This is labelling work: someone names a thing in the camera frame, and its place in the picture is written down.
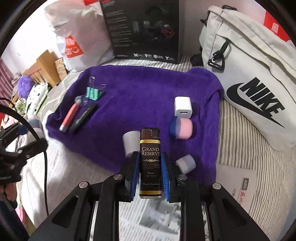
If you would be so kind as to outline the person's left hand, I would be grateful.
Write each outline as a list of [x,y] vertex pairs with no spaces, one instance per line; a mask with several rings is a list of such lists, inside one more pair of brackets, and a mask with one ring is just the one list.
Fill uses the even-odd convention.
[[17,189],[16,189],[16,182],[8,183],[8,184],[1,184],[1,193],[6,197],[8,203],[11,205],[13,209],[16,209],[18,204],[16,201],[17,198]]

